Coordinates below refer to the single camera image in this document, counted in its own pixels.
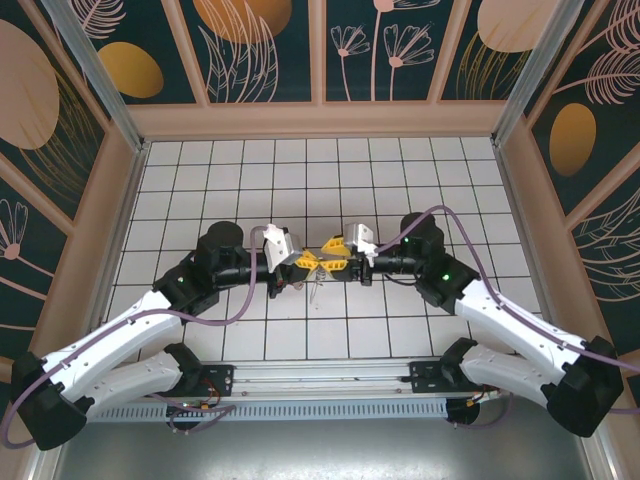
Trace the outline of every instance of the white tile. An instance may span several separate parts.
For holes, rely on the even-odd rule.
[[[141,193],[136,202],[134,220],[164,220],[169,210],[170,192]]]
[[[224,361],[262,360],[265,322],[239,321],[226,327]]]
[[[502,185],[502,177],[495,160],[469,162],[468,166],[474,185]]]
[[[400,147],[404,160],[433,160],[428,138],[401,138]]]
[[[207,192],[204,201],[204,218],[236,218],[238,192]]]
[[[421,315],[426,318],[424,301],[415,287],[406,287],[385,280],[384,289],[387,297],[387,313],[390,317]]]
[[[407,190],[412,212],[424,212],[427,208],[442,205],[442,194],[438,187],[412,187]]]
[[[240,188],[240,165],[211,165],[207,190]]]
[[[205,190],[209,165],[185,165],[178,167],[174,190]]]
[[[201,218],[203,204],[204,192],[173,192],[168,218]]]
[[[240,218],[235,223],[238,224],[242,231],[244,232],[244,239],[242,241],[242,246],[247,250],[251,247],[251,230],[255,226],[266,226],[271,223],[269,218]],[[263,237],[261,233],[257,233],[256,235],[256,248],[258,251],[262,250],[262,242]]]
[[[147,165],[177,165],[182,142],[153,142]]]
[[[378,231],[380,232],[380,243],[393,240],[400,233],[400,222],[402,216],[378,217]]]
[[[366,138],[338,139],[341,162],[368,162],[369,142]]]
[[[335,138],[307,140],[307,162],[337,162],[338,144]]]
[[[491,160],[495,158],[489,137],[463,137],[462,145],[468,160]]]
[[[213,307],[202,312],[198,317],[203,320],[226,320],[227,319],[227,306],[229,304],[229,290],[220,292],[220,298],[218,303]]]
[[[306,172],[304,163],[276,165],[273,172],[273,188],[305,188],[307,185]]]
[[[267,318],[284,320],[287,318],[305,318],[307,302],[304,290],[288,286],[274,299],[267,298]]]
[[[307,212],[307,192],[304,190],[274,190],[274,217],[304,217]]]
[[[462,145],[458,137],[432,138],[431,147],[436,160],[464,160]]]
[[[375,215],[372,188],[343,188],[340,191],[343,215]]]
[[[400,142],[397,138],[370,138],[371,161],[402,160]]]
[[[307,303],[309,304],[309,318],[345,318],[344,283],[325,282],[318,287],[313,303],[311,298],[312,284],[307,283]]]
[[[176,167],[146,167],[141,192],[170,192],[176,178]]]
[[[435,164],[440,185],[471,185],[467,162],[447,160],[438,161]]]
[[[271,223],[278,227],[287,227],[291,233],[298,235],[303,247],[307,246],[307,219],[305,217],[281,218],[273,217]]]
[[[382,282],[373,282],[370,287],[347,283],[347,316],[386,317]]]
[[[184,142],[180,152],[180,165],[209,165],[213,142]]]
[[[184,331],[184,344],[203,362],[222,360],[224,327],[188,323]]]
[[[510,213],[482,215],[489,243],[520,243],[516,222]]]
[[[187,250],[165,250],[160,252],[158,259],[158,268],[156,269],[156,279],[164,276],[170,268],[177,266],[184,257],[196,246],[197,238],[193,239],[192,245]]]
[[[243,163],[273,163],[275,140],[245,140]]]
[[[163,250],[193,250],[200,235],[200,220],[169,220],[162,240]]]
[[[442,187],[442,198],[455,213],[478,213],[472,187]]]
[[[483,347],[490,348],[491,350],[499,353],[513,353],[512,347],[509,347],[506,343],[500,341],[498,337],[480,325],[469,322],[469,328],[471,328],[471,338]]]
[[[510,213],[511,207],[504,187],[475,187],[482,213]]]
[[[520,245],[490,245],[498,277],[527,277],[529,267]]]
[[[373,184],[376,187],[404,187],[402,162],[378,162],[372,164]]]
[[[374,190],[378,215],[406,215],[409,213],[406,188],[376,188]]]
[[[157,355],[162,350],[164,350],[164,348],[167,345],[182,342],[183,336],[184,336],[184,327],[180,326],[180,327],[175,327],[171,329],[170,331],[166,332],[160,337],[152,340],[149,343],[146,343],[140,349],[140,360],[145,360],[149,357],[153,357],[154,355]]]
[[[409,187],[439,185],[434,162],[404,162],[404,173]]]
[[[228,318],[231,318],[240,311],[249,292],[248,285],[240,285],[229,291],[229,310]],[[256,284],[253,298],[249,304],[249,308],[242,316],[241,320],[264,320],[267,318],[267,285],[264,283]]]
[[[244,142],[242,140],[216,140],[213,142],[212,164],[241,163]]]
[[[347,358],[346,320],[309,320],[309,359]]]
[[[340,163],[340,186],[371,187],[371,165],[367,163]]]
[[[267,322],[266,360],[304,360],[306,354],[306,321],[270,320]]]
[[[426,316],[390,318],[389,336],[393,357],[430,357],[432,355]]]
[[[320,248],[334,235],[342,234],[340,217],[316,217],[307,219],[307,246]]]
[[[276,163],[306,161],[306,143],[300,140],[276,140]]]
[[[125,252],[118,274],[118,285],[151,285],[159,252]]]
[[[474,245],[477,243],[487,243],[480,215],[458,215],[458,219],[467,232],[471,243]],[[449,231],[451,232],[451,243],[453,245],[464,245],[465,241],[462,238],[462,234],[460,233],[460,229],[456,222],[449,216],[447,216],[447,221],[449,223]]]
[[[309,217],[340,215],[338,189],[308,190],[307,215]]]
[[[129,310],[149,289],[147,285],[118,285],[115,287],[107,318],[113,320]]]
[[[338,188],[337,163],[307,164],[307,188]]]
[[[240,190],[238,218],[271,216],[271,190]]]
[[[469,324],[462,317],[429,317],[433,354],[442,355],[460,337],[469,338]]]
[[[350,319],[347,325],[351,358],[381,358],[390,355],[386,318]]]
[[[164,222],[158,220],[131,223],[126,250],[160,250]]]
[[[495,276],[493,261],[491,260],[491,255],[489,254],[489,247],[487,245],[474,245],[474,248],[476,252],[478,252],[478,256],[480,257],[480,261],[482,262],[482,266],[487,272],[487,275],[489,275],[490,277]],[[476,261],[471,256],[471,252],[466,245],[454,245],[453,255],[469,267],[473,268],[474,270],[478,270]]]
[[[500,292],[512,302],[530,312],[539,312],[540,303],[530,277],[499,278]]]
[[[273,165],[243,165],[240,188],[273,188]]]

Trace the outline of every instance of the yellow object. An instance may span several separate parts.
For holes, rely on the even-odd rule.
[[[278,35],[289,23],[292,10],[291,0],[193,0],[193,4],[213,33],[229,42],[244,44],[266,39],[260,19],[272,36]]]
[[[336,235],[327,241],[321,249],[325,255],[337,255],[339,257],[350,257],[351,251],[344,246],[344,237]]]
[[[40,148],[53,135],[59,110],[49,58],[29,35],[0,20],[0,138],[18,148]]]
[[[114,42],[102,47],[98,56],[119,92],[135,98],[149,98],[162,91],[162,71],[151,55],[140,47]]]
[[[335,271],[344,270],[345,268],[347,268],[348,264],[349,264],[349,262],[347,260],[345,260],[345,259],[341,259],[341,260],[322,260],[320,262],[320,266],[322,268],[324,268],[329,273],[335,272]]]
[[[566,105],[553,121],[549,154],[560,175],[570,177],[587,163],[596,142],[596,119],[588,107]]]

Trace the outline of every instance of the cable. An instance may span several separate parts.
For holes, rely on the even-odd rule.
[[[11,425],[11,422],[13,421],[14,417],[18,413],[18,408],[20,408],[20,406],[24,403],[24,401],[27,399],[29,395],[31,395],[38,387],[40,387],[40,385],[42,385],[44,382],[49,380],[53,375],[55,375],[60,370],[62,370],[65,365],[68,365],[70,362],[76,360],[82,353],[86,352],[89,348],[94,346],[96,343],[100,342],[102,339],[111,335],[113,332],[124,327],[128,323],[131,323],[140,318],[147,317],[149,315],[157,315],[157,314],[173,315],[181,318],[182,320],[186,320],[188,322],[195,322],[201,325],[212,325],[212,326],[230,325],[238,321],[240,318],[242,318],[242,316],[246,313],[247,309],[249,308],[249,305],[251,304],[253,293],[256,288],[256,278],[258,276],[258,272],[257,272],[258,252],[256,248],[255,236],[258,232],[261,232],[264,230],[266,230],[266,227],[262,227],[262,226],[253,227],[251,229],[251,233],[249,234],[250,242],[251,242],[251,272],[249,275],[249,291],[247,292],[247,298],[245,299],[244,304],[242,305],[238,313],[236,313],[233,317],[227,320],[203,320],[201,318],[194,317],[186,313],[176,312],[174,310],[167,310],[163,308],[156,308],[152,310],[145,310],[143,312],[135,313],[130,317],[124,318],[119,322],[114,323],[113,325],[105,329],[103,332],[100,332],[94,338],[87,341],[87,343],[83,344],[80,348],[78,348],[77,350],[74,350],[74,352],[71,355],[66,357],[64,360],[61,360],[60,363],[55,365],[48,372],[44,373],[44,375],[39,377],[35,382],[29,385],[24,390],[24,392],[20,394],[20,396],[16,399],[16,401],[11,405],[9,412],[5,415],[2,421],[2,424],[0,425],[0,441],[2,442],[2,445],[4,445],[6,448],[10,450],[17,450],[20,448],[25,448],[30,445],[33,445],[35,443],[33,438],[21,443],[13,443],[11,440],[9,440],[9,426]]]
[[[620,360],[617,360],[615,358],[605,357],[604,355],[600,355],[600,354],[597,354],[597,353],[594,353],[594,352],[590,352],[590,351],[582,349],[582,348],[575,347],[575,346],[573,346],[573,345],[571,345],[569,343],[566,343],[566,342],[560,340],[555,335],[547,332],[546,330],[540,328],[535,323],[532,323],[529,320],[527,320],[525,317],[520,315],[518,312],[513,310],[511,307],[509,307],[509,305],[504,304],[502,302],[502,300],[500,300],[500,297],[498,296],[498,293],[496,292],[496,290],[493,288],[493,285],[491,285],[491,282],[489,281],[489,276],[487,275],[487,272],[484,269],[484,267],[482,266],[482,262],[480,261],[480,256],[478,255],[478,252],[476,251],[475,247],[473,246],[473,243],[471,242],[471,239],[469,238],[469,235],[467,234],[467,232],[465,231],[464,227],[462,226],[462,222],[460,221],[460,218],[456,215],[456,213],[453,210],[451,210],[449,207],[447,207],[445,205],[436,205],[435,207],[428,208],[422,215],[420,215],[413,222],[411,222],[411,224],[407,228],[405,228],[402,232],[400,232],[400,234],[397,237],[395,237],[389,243],[387,243],[385,245],[382,245],[381,247],[376,248],[375,251],[377,253],[382,253],[382,252],[385,252],[385,251],[389,250],[391,247],[393,247],[394,245],[399,243],[404,237],[406,237],[414,228],[416,228],[418,225],[420,225],[420,223],[422,223],[422,221],[428,215],[430,215],[431,213],[433,213],[435,211],[438,211],[438,210],[442,210],[445,213],[451,215],[451,218],[453,218],[453,220],[456,222],[456,225],[458,226],[458,230],[460,230],[460,234],[462,235],[462,238],[464,238],[464,242],[469,247],[469,251],[471,252],[471,255],[473,256],[473,260],[476,262],[476,265],[478,266],[478,271],[480,272],[480,277],[482,278],[482,281],[485,284],[485,287],[487,288],[487,291],[488,291],[489,295],[491,296],[493,301],[496,302],[496,304],[500,308],[502,308],[505,312],[507,312],[509,315],[511,315],[513,318],[515,318],[517,321],[519,321],[523,325],[529,327],[531,330],[536,332],[538,335],[541,335],[542,337],[546,338],[547,340],[549,340],[549,341],[555,343],[556,345],[558,345],[561,349],[566,348],[567,350],[569,350],[571,352],[574,352],[574,353],[577,353],[578,355],[584,355],[585,357],[589,357],[589,358],[591,358],[593,360],[597,360],[597,361],[602,362],[602,363],[607,363],[609,365],[613,365],[614,367],[626,368],[627,370],[631,370],[632,372],[640,373],[640,368],[639,367],[636,367],[636,366],[631,365],[629,363],[621,362]],[[635,413],[635,410],[616,409],[614,413],[632,414],[632,413]]]

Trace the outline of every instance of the leaf illustration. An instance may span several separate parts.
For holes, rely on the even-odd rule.
[[[126,16],[123,0],[69,0],[89,38],[105,40]]]

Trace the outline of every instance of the grid floor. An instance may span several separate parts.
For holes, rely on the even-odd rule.
[[[354,138],[156,142],[139,189],[109,302],[108,319],[195,247],[217,220],[248,232],[269,222],[315,249],[342,225],[362,222],[379,243],[402,216],[444,203],[459,213],[493,281],[532,312],[540,307],[488,138]],[[453,221],[436,216],[447,248],[473,265]],[[375,278],[370,288],[326,281],[269,300],[258,285],[244,318],[227,327],[189,324],[130,361],[184,341],[201,360],[304,360],[441,355],[460,336],[511,351],[488,332],[426,305],[410,287]],[[202,317],[234,315],[238,287]]]

